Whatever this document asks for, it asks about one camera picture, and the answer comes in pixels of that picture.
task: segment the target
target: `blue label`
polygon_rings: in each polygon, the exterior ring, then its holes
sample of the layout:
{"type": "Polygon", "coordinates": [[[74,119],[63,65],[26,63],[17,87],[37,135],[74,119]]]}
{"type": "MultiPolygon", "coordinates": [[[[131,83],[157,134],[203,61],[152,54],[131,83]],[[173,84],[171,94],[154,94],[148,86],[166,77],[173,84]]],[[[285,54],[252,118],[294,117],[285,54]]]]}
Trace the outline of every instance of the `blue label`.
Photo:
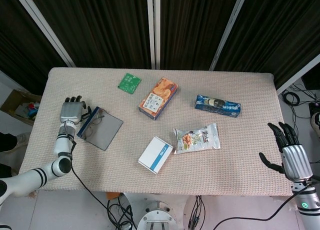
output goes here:
{"type": "Polygon", "coordinates": [[[153,171],[155,170],[156,166],[158,165],[162,156],[165,154],[165,152],[167,151],[168,148],[169,148],[168,144],[164,145],[164,147],[162,148],[162,150],[160,151],[160,153],[158,154],[158,156],[156,157],[156,159],[152,163],[152,165],[150,167],[151,170],[153,170],[153,171]]]}

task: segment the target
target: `snack bag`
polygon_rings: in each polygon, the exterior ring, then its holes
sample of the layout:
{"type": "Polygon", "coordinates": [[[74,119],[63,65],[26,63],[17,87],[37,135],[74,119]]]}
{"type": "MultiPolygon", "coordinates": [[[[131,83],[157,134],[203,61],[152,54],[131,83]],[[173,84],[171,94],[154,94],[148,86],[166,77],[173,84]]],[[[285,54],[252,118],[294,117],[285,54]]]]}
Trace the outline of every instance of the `snack bag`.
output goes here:
{"type": "Polygon", "coordinates": [[[220,149],[218,129],[215,123],[194,131],[182,131],[175,128],[173,131],[177,140],[174,154],[220,149]]]}

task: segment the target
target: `green indicator light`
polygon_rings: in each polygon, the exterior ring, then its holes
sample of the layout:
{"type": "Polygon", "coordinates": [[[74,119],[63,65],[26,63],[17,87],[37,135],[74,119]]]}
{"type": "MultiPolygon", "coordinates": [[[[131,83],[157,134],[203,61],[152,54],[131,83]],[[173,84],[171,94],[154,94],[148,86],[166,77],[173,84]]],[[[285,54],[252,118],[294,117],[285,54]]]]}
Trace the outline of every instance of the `green indicator light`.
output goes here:
{"type": "Polygon", "coordinates": [[[302,207],[303,207],[304,209],[307,209],[307,208],[308,208],[308,204],[307,204],[306,202],[303,202],[301,205],[302,205],[302,207]]]}

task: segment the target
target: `orange object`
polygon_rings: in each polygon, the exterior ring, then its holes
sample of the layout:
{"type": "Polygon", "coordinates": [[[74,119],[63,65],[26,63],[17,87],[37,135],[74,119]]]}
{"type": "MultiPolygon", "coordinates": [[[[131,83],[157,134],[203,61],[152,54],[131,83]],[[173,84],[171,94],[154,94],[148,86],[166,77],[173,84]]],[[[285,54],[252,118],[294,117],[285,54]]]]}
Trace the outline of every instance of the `orange object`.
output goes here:
{"type": "Polygon", "coordinates": [[[108,199],[108,200],[115,199],[115,198],[119,197],[120,194],[121,194],[121,192],[110,192],[110,191],[107,191],[105,193],[106,199],[108,199]]]}
{"type": "Polygon", "coordinates": [[[178,85],[165,77],[161,78],[139,105],[140,112],[156,120],[173,95],[178,85]]]}

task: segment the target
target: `orange snack box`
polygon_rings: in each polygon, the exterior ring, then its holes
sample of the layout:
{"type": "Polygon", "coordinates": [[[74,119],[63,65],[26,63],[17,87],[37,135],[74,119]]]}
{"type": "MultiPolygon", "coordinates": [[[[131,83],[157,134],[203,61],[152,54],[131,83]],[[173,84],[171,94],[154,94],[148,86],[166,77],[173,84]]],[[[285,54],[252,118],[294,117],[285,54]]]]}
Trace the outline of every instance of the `orange snack box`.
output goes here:
{"type": "Polygon", "coordinates": [[[161,78],[139,105],[140,112],[156,120],[178,89],[178,84],[161,78]]]}

